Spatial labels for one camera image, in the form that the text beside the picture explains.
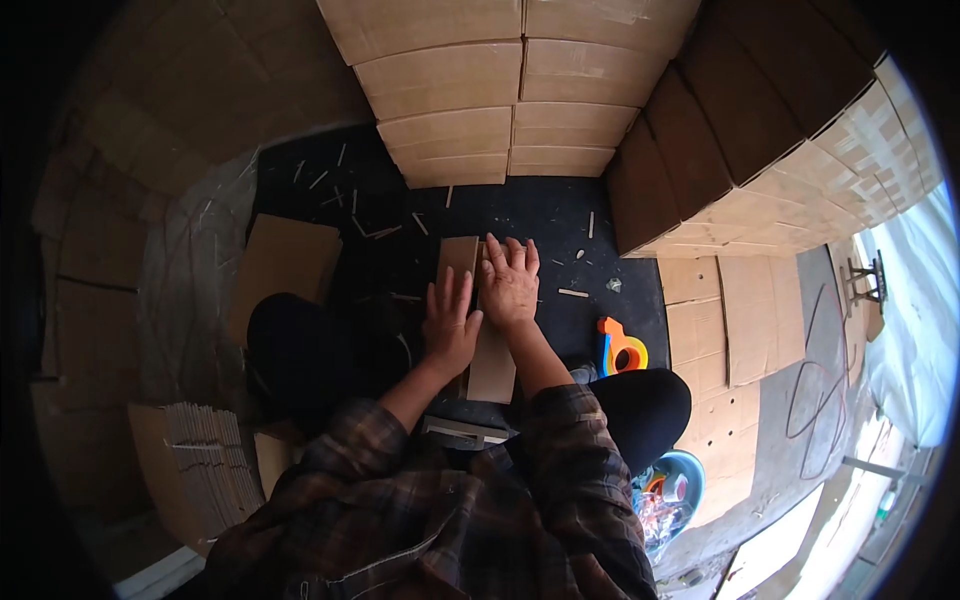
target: flannel shirt sleeve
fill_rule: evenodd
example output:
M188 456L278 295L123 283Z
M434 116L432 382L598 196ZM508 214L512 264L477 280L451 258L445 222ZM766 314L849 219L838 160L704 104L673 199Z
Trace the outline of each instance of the flannel shirt sleeve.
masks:
M374 400L351 400L303 451L299 474L320 472L344 484L378 479L395 471L408 434Z
M581 590L602 588L607 584L598 582L606 580L619 588L613 596L656 598L630 470L593 392L582 385L541 391L528 404L522 434L533 465L530 492Z

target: plaid shirt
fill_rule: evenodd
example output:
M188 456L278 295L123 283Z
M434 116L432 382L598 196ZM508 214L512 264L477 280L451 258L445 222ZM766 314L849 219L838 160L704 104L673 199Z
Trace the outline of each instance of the plaid shirt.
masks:
M526 403L526 476L498 445L468 472L371 400L339 413L227 530L206 574L217 595L656 598L630 472L586 386Z

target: black floor mat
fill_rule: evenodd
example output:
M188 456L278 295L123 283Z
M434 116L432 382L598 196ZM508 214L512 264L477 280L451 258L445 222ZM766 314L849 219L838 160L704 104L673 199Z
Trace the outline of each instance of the black floor mat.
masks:
M354 189L356 214L351 215ZM337 191L342 200L330 202ZM379 293L421 298L436 276L443 237L483 236L487 231L501 241L508 235L521 241L533 237L541 263L537 321L562 358L587 357L596 362L596 322L611 316L623 323L628 335L643 341L651 368L667 366L666 320L656 261L622 260L617 255L603 179L520 177L507 178L504 185L455 187L450 208L444 207L446 195L446 188L407 190L376 128L362 126L263 151L253 216L265 212L341 231L344 249L331 301L347 312L358 299ZM589 239L591 211L594 227ZM423 234L414 212L429 235ZM351 216L367 233L403 227L379 240L364 238ZM577 259L579 250L584 255ZM612 278L621 282L619 293L606 287ZM558 288L587 292L589 298L564 296ZM397 302L416 359L422 349L423 304ZM458 406L457 413L463 420L492 422L483 416L488 413L483 410L486 407L472 416L475 408Z

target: black pants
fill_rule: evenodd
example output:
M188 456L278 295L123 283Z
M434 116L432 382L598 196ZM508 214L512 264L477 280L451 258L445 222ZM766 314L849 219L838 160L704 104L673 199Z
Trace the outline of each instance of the black pants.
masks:
M277 294L257 305L247 340L253 369L278 412L294 419L308 435L322 430L348 396L366 396L384 385L375 381L375 369L365 371L356 366L357 351L348 324L291 294ZM378 340L375 346L389 343L390 339ZM382 360L386 359L363 362L377 365ZM673 447L690 419L690 391L667 369L625 372L589 386L607 415L613 441L634 474ZM508 447L514 455L518 443Z

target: shoe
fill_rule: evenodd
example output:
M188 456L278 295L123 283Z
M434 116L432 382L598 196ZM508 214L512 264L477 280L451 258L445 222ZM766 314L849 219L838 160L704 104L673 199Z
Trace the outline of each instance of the shoe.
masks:
M600 375L597 374L597 368L590 362L570 369L569 373L570 376L573 377L573 382L579 383L580 385L587 385L600 378Z

